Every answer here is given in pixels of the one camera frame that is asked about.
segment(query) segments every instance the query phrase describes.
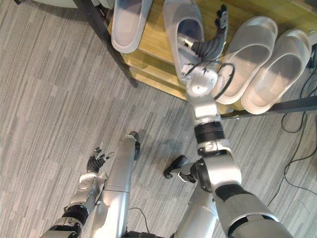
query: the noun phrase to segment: black metal frame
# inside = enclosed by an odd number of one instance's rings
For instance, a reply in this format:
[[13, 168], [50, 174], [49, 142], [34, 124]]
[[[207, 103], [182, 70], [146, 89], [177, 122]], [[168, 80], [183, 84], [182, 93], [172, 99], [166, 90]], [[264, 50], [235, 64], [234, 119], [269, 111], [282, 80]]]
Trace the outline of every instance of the black metal frame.
[[98, 37], [103, 41], [106, 45], [109, 53], [113, 57], [114, 61], [118, 64], [121, 71], [130, 81], [133, 87], [138, 87], [138, 83], [135, 78], [133, 78], [129, 66], [124, 63], [122, 55], [115, 50], [111, 43], [111, 35], [108, 32], [103, 20], [103, 16], [101, 16], [98, 9], [93, 5], [90, 0], [73, 0], [78, 9], [80, 9], [83, 14], [86, 16], [90, 26], [93, 28]]
[[263, 115], [272, 115], [272, 114], [284, 114], [284, 113], [295, 113], [295, 112], [304, 112], [304, 111], [313, 111], [317, 110], [317, 96], [301, 98], [292, 101], [282, 102], [274, 104], [273, 107], [267, 112], [259, 115], [251, 114], [246, 110], [243, 111], [233, 111], [231, 113], [221, 115], [222, 119], [232, 119], [232, 118], [246, 118], [246, 117], [255, 117]]

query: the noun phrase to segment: robot forearm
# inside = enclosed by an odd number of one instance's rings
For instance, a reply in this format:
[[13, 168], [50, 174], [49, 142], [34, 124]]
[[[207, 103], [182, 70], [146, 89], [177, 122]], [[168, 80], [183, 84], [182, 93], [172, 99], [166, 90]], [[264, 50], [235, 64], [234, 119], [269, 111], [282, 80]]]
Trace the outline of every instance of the robot forearm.
[[275, 215], [241, 186], [241, 173], [228, 141], [219, 133], [220, 122], [204, 128], [198, 140], [202, 158], [194, 164], [195, 177], [203, 190], [211, 192], [222, 228], [229, 238], [292, 238]]
[[41, 238], [77, 238], [81, 235], [82, 228], [93, 211], [96, 199], [106, 180], [106, 175], [98, 174], [99, 168], [105, 162], [103, 156], [96, 159], [101, 150], [97, 148], [95, 151], [96, 154], [88, 161], [88, 172], [79, 178], [77, 191], [72, 196], [70, 204], [64, 208], [64, 214]]

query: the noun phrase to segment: silver metal cylinder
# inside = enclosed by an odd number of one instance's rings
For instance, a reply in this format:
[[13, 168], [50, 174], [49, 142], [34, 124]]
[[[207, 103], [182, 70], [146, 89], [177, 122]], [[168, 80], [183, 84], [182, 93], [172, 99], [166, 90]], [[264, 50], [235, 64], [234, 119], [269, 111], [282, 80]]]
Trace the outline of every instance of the silver metal cylinder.
[[68, 238], [72, 234], [71, 231], [46, 231], [40, 238]]
[[125, 233], [135, 142], [133, 136], [126, 135], [120, 143], [97, 206], [91, 238], [119, 238]]
[[197, 41], [197, 40], [195, 40], [195, 39], [193, 39], [193, 38], [191, 38], [189, 36], [186, 36], [186, 35], [184, 35], [182, 33], [178, 33], [177, 34], [177, 41], [179, 43], [181, 43], [182, 45], [184, 45], [184, 46], [186, 46], [188, 48], [191, 48], [193, 46], [193, 43], [195, 41]]
[[212, 193], [197, 184], [174, 238], [211, 238], [217, 218]]

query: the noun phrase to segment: white slide sandal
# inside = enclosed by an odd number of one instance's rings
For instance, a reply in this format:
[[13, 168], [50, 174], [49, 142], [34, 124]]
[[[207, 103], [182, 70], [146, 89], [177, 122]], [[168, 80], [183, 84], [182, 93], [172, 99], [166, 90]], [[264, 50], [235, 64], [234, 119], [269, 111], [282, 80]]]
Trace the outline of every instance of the white slide sandal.
[[198, 6], [192, 0], [165, 0], [163, 18], [176, 73], [181, 79], [183, 65], [196, 64], [200, 58], [177, 41], [177, 34], [182, 33], [196, 41], [204, 41], [201, 14]]
[[114, 3], [111, 43], [122, 53], [139, 46], [152, 0], [116, 0]]
[[[250, 18], [239, 27], [222, 60], [234, 64], [235, 74], [230, 86], [217, 102], [232, 104], [241, 98], [259, 68], [270, 58], [276, 36], [276, 23], [265, 16]], [[231, 67], [222, 70], [213, 89], [214, 95], [225, 86], [231, 70]]]
[[269, 110], [303, 73], [311, 53], [308, 36], [301, 30], [284, 32], [271, 58], [260, 68], [241, 98], [245, 110], [261, 114]]

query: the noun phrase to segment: black cable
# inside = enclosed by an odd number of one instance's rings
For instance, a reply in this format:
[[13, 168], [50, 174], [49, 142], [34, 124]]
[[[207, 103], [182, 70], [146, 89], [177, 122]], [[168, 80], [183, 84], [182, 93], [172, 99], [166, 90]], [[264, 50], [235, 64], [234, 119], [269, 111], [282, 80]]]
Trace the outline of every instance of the black cable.
[[312, 79], [311, 81], [310, 81], [310, 83], [309, 84], [307, 84], [307, 88], [313, 88], [314, 87], [314, 85], [316, 85], [316, 82], [317, 82], [317, 77], [314, 77], [314, 79]]
[[138, 209], [138, 210], [142, 213], [142, 215], [143, 215], [143, 217], [144, 217], [144, 220], [145, 220], [145, 226], [146, 226], [146, 228], [147, 228], [148, 233], [150, 234], [149, 227], [148, 227], [148, 222], [147, 222], [147, 217], [146, 217], [145, 214], [143, 213], [142, 209], [139, 208], [139, 207], [131, 207], [131, 208], [129, 208], [129, 210], [132, 210], [132, 209]]
[[[316, 70], [317, 70], [317, 67], [312, 71], [312, 73], [310, 74], [310, 76], [308, 77], [308, 79], [306, 80], [306, 82], [304, 83], [304, 85], [303, 85], [303, 87], [302, 87], [302, 89], [301, 89], [300, 98], [303, 98], [303, 96], [304, 96], [304, 89], [305, 89], [306, 85], [308, 84], [308, 82], [312, 79], [312, 76], [316, 73]], [[313, 89], [313, 91], [311, 91], [311, 92], [308, 94], [308, 97], [310, 97], [312, 94], [316, 93], [316, 91], [317, 91], [317, 87], [315, 87], [315, 88]], [[305, 188], [305, 187], [301, 187], [301, 186], [298, 186], [298, 185], [294, 185], [294, 184], [291, 183], [291, 182], [287, 179], [287, 177], [286, 177], [287, 172], [288, 172], [288, 170], [289, 170], [289, 167], [290, 167], [290, 165], [291, 165], [292, 163], [297, 162], [297, 161], [302, 161], [302, 160], [309, 159], [309, 158], [311, 158], [311, 157], [317, 152], [317, 116], [315, 117], [316, 146], [315, 146], [313, 152], [312, 152], [311, 154], [309, 154], [308, 156], [305, 156], [305, 157], [303, 157], [303, 158], [294, 160], [295, 155], [297, 154], [298, 149], [299, 149], [299, 147], [300, 147], [300, 145], [301, 145], [301, 142], [302, 142], [302, 139], [303, 139], [303, 135], [304, 135], [304, 132], [305, 132], [305, 129], [306, 129], [306, 125], [307, 125], [307, 113], [306, 113], [306, 112], [303, 112], [302, 118], [301, 118], [301, 123], [300, 123], [299, 127], [298, 127], [296, 130], [294, 130], [294, 131], [287, 130], [286, 127], [284, 126], [284, 120], [285, 120], [285, 118], [286, 118], [287, 115], [288, 115], [288, 113], [284, 114], [284, 116], [282, 117], [282, 120], [281, 120], [281, 127], [282, 127], [282, 129], [283, 129], [284, 131], [288, 132], [288, 133], [298, 133], [300, 130], [302, 130], [302, 133], [301, 133], [301, 136], [300, 136], [300, 138], [299, 138], [298, 144], [297, 144], [297, 146], [296, 146], [295, 152], [293, 153], [293, 155], [291, 156], [289, 162], [286, 164], [286, 166], [285, 166], [285, 168], [284, 168], [283, 177], [282, 177], [281, 182], [280, 182], [280, 184], [279, 184], [279, 186], [278, 186], [278, 189], [277, 189], [275, 195], [274, 195], [274, 196], [272, 197], [272, 199], [269, 201], [269, 203], [268, 203], [267, 206], [269, 206], [269, 205], [272, 203], [272, 201], [274, 200], [274, 198], [278, 195], [278, 193], [279, 193], [279, 191], [280, 191], [280, 189], [281, 189], [281, 185], [282, 185], [284, 179], [285, 179], [285, 181], [286, 181], [289, 185], [291, 185], [291, 186], [293, 186], [293, 187], [296, 187], [296, 188], [300, 188], [300, 189], [309, 191], [309, 192], [311, 192], [312, 194], [314, 194], [314, 195], [317, 196], [317, 193], [316, 193], [316, 192], [311, 191], [311, 190], [309, 190], [308, 188]]]
[[[196, 67], [200, 66], [200, 65], [203, 64], [204, 62], [207, 62], [207, 61], [203, 60], [203, 61], [201, 61], [201, 62], [199, 62], [199, 63], [193, 65], [193, 67], [191, 67], [190, 70], [185, 74], [185, 77], [186, 77], [188, 74], [190, 74]], [[234, 65], [231, 64], [231, 63], [222, 63], [222, 62], [219, 62], [219, 61], [216, 61], [216, 60], [212, 60], [212, 61], [208, 61], [207, 65], [204, 67], [204, 70], [206, 70], [207, 66], [208, 66], [209, 64], [213, 63], [213, 62], [220, 64], [220, 67], [219, 67], [219, 69], [218, 69], [218, 71], [217, 71], [218, 74], [220, 73], [220, 71], [221, 71], [225, 66], [228, 66], [228, 65], [229, 65], [229, 66], [232, 67], [232, 72], [231, 72], [231, 74], [229, 75], [228, 81], [226, 82], [226, 84], [225, 84], [225, 86], [223, 87], [223, 89], [214, 97], [214, 99], [217, 100], [218, 98], [220, 98], [220, 97], [224, 94], [224, 92], [225, 92], [225, 91], [228, 89], [228, 87], [230, 86], [230, 84], [231, 84], [231, 82], [232, 82], [232, 80], [233, 80], [234, 73], [235, 73], [235, 67], [234, 67]]]
[[227, 83], [225, 84], [225, 86], [223, 87], [223, 89], [214, 97], [215, 100], [217, 100], [218, 98], [221, 97], [222, 94], [224, 94], [224, 92], [227, 90], [227, 88], [230, 86], [230, 84], [231, 84], [231, 82], [233, 80], [235, 68], [234, 68], [234, 65], [231, 64], [231, 63], [221, 63], [217, 73], [219, 73], [222, 70], [222, 68], [224, 68], [227, 65], [232, 66], [232, 72], [229, 75], [229, 79], [228, 79]]

